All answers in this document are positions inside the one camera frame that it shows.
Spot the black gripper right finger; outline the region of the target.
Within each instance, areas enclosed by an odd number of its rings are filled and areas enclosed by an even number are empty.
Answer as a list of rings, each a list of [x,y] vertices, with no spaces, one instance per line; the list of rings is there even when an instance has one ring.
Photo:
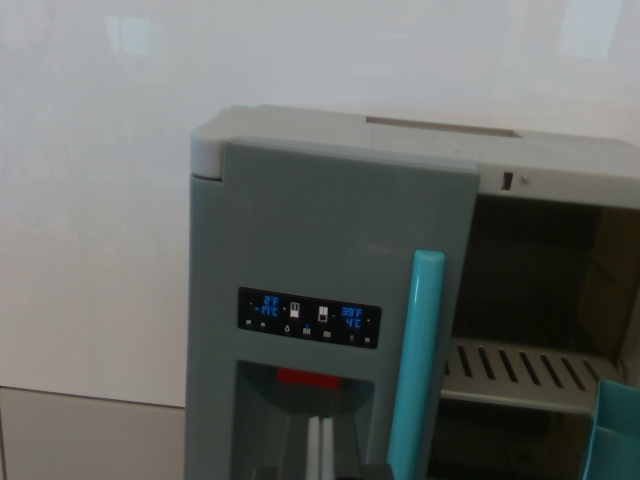
[[[322,422],[321,478],[356,478],[356,432],[351,415],[336,415]]]

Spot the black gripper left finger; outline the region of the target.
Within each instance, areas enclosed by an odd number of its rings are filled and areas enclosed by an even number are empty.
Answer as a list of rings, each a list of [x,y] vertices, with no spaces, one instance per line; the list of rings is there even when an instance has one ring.
[[[288,478],[320,478],[321,422],[318,417],[294,416],[288,428]]]

